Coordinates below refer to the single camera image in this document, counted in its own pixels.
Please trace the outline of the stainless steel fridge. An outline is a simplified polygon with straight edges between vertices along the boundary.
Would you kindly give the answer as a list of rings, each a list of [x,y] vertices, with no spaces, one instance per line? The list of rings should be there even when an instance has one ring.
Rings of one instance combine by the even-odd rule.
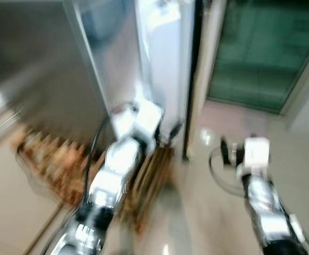
[[[118,105],[147,99],[186,125],[203,0],[0,0],[0,88],[33,130],[89,145]],[[97,148],[115,138],[103,127]]]

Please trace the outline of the pink floor mat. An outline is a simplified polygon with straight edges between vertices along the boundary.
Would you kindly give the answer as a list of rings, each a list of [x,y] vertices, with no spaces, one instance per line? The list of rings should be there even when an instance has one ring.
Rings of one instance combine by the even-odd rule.
[[[281,116],[211,100],[204,103],[198,126],[242,138],[252,133],[267,136],[271,131],[286,129]]]

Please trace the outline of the white counter cabinet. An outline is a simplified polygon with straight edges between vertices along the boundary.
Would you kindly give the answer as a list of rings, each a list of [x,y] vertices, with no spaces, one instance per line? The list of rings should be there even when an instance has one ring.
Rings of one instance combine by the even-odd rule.
[[[198,68],[196,73],[195,96],[195,147],[200,148],[203,139],[203,109],[207,100],[208,88],[214,68],[214,61],[219,46],[221,31],[228,0],[208,0],[203,5],[203,19],[200,48],[198,54]]]

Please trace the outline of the green tinted glass door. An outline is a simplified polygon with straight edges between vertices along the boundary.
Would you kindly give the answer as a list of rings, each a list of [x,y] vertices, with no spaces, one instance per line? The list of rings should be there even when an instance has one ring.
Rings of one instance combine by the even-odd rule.
[[[227,0],[207,97],[280,114],[309,61],[309,0]]]

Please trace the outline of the wooden slatted rack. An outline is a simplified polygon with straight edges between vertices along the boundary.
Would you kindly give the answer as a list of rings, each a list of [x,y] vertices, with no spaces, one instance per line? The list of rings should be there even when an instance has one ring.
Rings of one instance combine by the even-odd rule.
[[[85,145],[51,134],[23,130],[13,140],[12,146],[33,177],[50,189],[60,204],[79,206],[88,158]],[[151,156],[145,158],[131,180],[124,205],[118,209],[116,216],[123,223],[130,224],[136,236],[142,236],[148,229],[154,200],[171,179],[175,155],[172,146],[159,146]]]

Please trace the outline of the beige kitchen cabinet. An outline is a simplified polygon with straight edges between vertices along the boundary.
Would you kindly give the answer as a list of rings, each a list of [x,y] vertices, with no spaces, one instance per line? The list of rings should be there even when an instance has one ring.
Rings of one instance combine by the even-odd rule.
[[[36,251],[60,209],[16,155],[12,143],[22,126],[6,100],[0,88],[0,255],[23,255]]]

